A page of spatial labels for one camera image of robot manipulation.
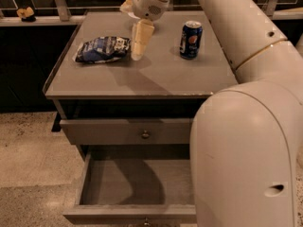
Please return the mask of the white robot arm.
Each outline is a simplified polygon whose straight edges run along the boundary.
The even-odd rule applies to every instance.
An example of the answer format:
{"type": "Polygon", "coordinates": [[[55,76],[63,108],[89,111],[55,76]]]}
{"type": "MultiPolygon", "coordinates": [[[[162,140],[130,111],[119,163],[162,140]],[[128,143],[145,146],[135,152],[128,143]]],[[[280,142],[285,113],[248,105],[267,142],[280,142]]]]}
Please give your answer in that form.
{"type": "MultiPolygon", "coordinates": [[[[252,0],[198,0],[237,85],[209,97],[190,133],[198,227],[296,227],[303,59],[252,0]]],[[[138,61],[169,0],[126,0],[138,61]]]]}

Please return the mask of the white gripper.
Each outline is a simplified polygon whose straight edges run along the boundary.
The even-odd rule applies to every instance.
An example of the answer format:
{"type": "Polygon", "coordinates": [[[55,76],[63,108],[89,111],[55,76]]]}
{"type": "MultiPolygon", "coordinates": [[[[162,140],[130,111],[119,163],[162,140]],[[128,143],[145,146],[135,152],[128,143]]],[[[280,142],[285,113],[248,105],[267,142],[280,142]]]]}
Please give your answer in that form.
{"type": "Polygon", "coordinates": [[[119,10],[137,19],[132,29],[131,57],[139,61],[154,32],[153,21],[158,20],[169,6],[169,0],[125,0],[119,10]]]}

